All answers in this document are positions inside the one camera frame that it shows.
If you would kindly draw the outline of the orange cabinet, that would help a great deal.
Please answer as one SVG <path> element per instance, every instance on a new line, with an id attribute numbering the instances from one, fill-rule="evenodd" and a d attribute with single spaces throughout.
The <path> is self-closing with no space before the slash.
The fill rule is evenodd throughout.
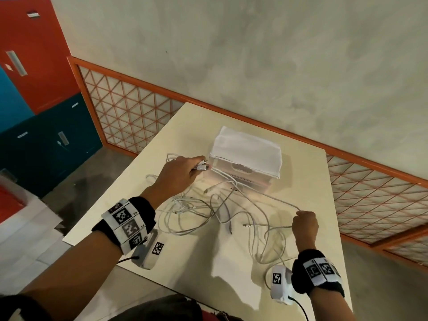
<path id="1" fill-rule="evenodd" d="M 0 0 L 0 65 L 34 114 L 79 92 L 51 0 Z"/>

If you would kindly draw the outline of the white cloth cover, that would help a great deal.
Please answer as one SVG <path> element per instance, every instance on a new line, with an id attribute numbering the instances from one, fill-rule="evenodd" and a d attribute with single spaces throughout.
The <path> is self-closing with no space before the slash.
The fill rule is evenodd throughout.
<path id="1" fill-rule="evenodd" d="M 280 178 L 282 151 L 278 144 L 226 126 L 215 137 L 209 157 Z"/>

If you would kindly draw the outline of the clear plastic drawer box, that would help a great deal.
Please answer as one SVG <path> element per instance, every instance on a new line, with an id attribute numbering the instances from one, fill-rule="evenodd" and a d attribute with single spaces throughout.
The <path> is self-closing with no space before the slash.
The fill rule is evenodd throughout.
<path id="1" fill-rule="evenodd" d="M 208 163 L 211 165 L 210 172 L 225 180 L 233 178 L 243 191 L 265 193 L 275 181 L 279 180 L 276 175 L 215 156 L 210 156 Z"/>

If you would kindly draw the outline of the blue cabinet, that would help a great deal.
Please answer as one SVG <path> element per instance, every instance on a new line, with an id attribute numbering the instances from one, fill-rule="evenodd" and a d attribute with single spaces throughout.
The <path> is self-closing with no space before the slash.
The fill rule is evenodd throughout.
<path id="1" fill-rule="evenodd" d="M 0 133 L 35 116 L 0 66 Z"/>

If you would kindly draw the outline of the person's right forearm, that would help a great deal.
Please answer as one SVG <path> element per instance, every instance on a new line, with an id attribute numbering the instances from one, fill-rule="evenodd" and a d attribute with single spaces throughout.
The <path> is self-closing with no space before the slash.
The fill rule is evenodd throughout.
<path id="1" fill-rule="evenodd" d="M 351 308 L 340 293 L 315 288 L 308 297 L 315 321 L 356 321 Z"/>

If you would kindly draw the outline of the red bin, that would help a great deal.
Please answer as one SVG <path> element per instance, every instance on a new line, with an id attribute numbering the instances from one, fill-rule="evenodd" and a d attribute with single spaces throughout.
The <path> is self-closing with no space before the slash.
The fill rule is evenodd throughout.
<path id="1" fill-rule="evenodd" d="M 0 185 L 0 224 L 25 207 L 23 201 Z"/>

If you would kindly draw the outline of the black left wristband with markers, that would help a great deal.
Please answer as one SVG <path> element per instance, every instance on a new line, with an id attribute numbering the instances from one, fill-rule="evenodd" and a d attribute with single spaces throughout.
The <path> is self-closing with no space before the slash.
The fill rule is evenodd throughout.
<path id="1" fill-rule="evenodd" d="M 127 255 L 147 240 L 156 224 L 155 215 L 145 198 L 121 199 L 101 215 L 91 231 L 103 233 Z"/>

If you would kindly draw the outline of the person's left hand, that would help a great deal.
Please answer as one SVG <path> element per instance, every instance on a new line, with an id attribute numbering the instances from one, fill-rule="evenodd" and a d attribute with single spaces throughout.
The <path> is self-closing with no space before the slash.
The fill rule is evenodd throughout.
<path id="1" fill-rule="evenodd" d="M 191 157 L 178 156 L 165 163 L 156 181 L 147 187 L 141 196 L 156 210 L 167 199 L 184 192 L 200 175 L 201 171 L 191 171 L 196 165 Z"/>

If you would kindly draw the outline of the white sheet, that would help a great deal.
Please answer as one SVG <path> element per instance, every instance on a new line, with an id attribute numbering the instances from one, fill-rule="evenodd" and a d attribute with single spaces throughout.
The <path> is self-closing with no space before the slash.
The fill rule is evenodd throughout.
<path id="1" fill-rule="evenodd" d="M 0 186 L 24 204 L 0 223 L 0 270 L 5 270 L 22 257 L 39 258 L 64 236 L 57 229 L 62 219 L 38 196 L 4 176 L 0 176 Z"/>

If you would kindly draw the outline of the person's left forearm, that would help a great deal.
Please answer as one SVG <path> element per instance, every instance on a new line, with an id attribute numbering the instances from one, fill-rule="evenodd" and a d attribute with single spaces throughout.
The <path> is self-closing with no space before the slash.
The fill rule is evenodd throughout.
<path id="1" fill-rule="evenodd" d="M 20 294 L 38 302 L 51 321 L 73 321 L 122 256 L 121 250 L 106 235 L 91 231 Z"/>

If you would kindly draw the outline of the person's dark trousers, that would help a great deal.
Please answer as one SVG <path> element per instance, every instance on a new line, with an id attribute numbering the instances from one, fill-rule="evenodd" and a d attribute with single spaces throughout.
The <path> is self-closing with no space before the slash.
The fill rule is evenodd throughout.
<path id="1" fill-rule="evenodd" d="M 110 318 L 109 321 L 243 321 L 224 312 L 203 310 L 192 299 L 174 294 L 144 302 Z"/>

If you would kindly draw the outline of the person's right hand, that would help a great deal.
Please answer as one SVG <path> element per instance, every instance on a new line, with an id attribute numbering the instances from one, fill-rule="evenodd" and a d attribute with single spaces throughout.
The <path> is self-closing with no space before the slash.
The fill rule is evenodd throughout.
<path id="1" fill-rule="evenodd" d="M 292 232 L 299 253 L 308 249 L 316 249 L 315 242 L 318 228 L 319 227 L 293 227 L 292 223 Z"/>

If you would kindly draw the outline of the dark teal cabinet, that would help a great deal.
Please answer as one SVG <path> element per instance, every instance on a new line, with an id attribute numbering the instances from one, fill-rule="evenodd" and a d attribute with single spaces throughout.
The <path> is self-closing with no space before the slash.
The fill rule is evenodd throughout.
<path id="1" fill-rule="evenodd" d="M 101 148 L 78 93 L 0 134 L 0 176 L 42 198 Z"/>

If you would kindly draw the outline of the orange lattice partition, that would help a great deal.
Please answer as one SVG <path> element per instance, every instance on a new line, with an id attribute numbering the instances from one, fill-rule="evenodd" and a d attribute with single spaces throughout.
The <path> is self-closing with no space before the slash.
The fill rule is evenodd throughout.
<path id="1" fill-rule="evenodd" d="M 342 240 L 428 270 L 428 180 L 68 57 L 103 145 L 136 157 L 184 102 L 326 151 Z"/>

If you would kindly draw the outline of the black right wristband with markers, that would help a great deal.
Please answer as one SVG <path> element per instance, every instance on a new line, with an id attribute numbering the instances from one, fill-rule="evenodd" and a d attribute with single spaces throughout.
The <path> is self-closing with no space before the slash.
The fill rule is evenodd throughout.
<path id="1" fill-rule="evenodd" d="M 317 249 L 306 249 L 299 253 L 292 266 L 293 289 L 308 296 L 315 288 L 335 291 L 345 297 L 343 281 L 325 255 Z"/>

